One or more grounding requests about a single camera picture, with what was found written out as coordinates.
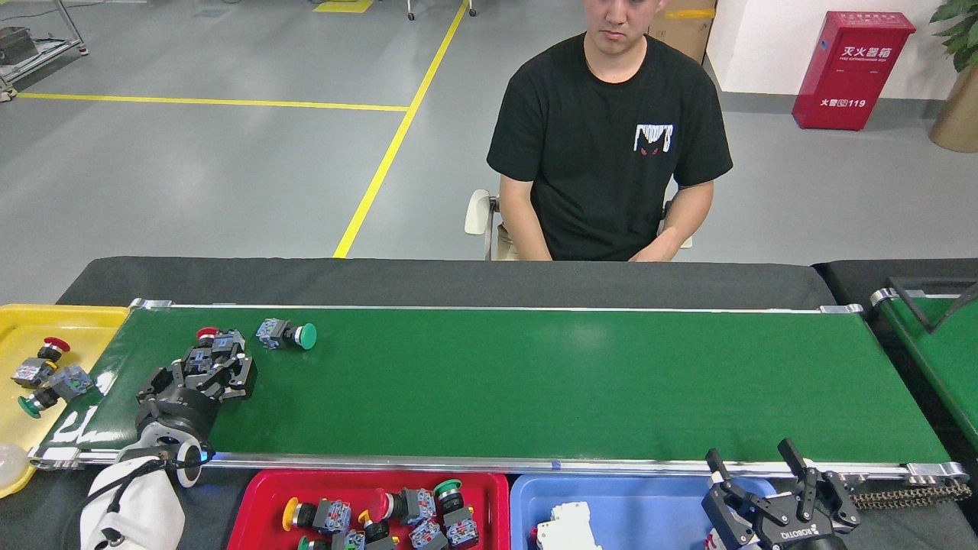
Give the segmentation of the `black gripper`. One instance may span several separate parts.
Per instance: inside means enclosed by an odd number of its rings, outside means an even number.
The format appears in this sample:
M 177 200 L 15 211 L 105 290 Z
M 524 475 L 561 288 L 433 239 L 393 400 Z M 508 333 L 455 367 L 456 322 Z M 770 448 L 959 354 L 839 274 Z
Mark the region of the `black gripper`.
M 214 398 L 198 390 L 178 387 L 210 368 L 211 348 L 206 345 L 190 348 L 182 358 L 154 369 L 139 390 L 136 429 L 140 441 L 168 436 L 182 442 L 192 436 L 208 442 L 221 403 L 233 398 L 248 400 L 254 393 L 257 368 L 254 359 L 245 353 L 237 353 L 218 364 L 214 370 L 214 380 L 218 383 Z
M 841 549 L 834 529 L 855 529 L 860 514 L 835 472 L 806 463 L 790 438 L 778 450 L 796 476 L 796 494 L 758 497 L 730 479 L 717 449 L 707 452 L 712 485 L 701 505 L 712 523 L 707 549 Z

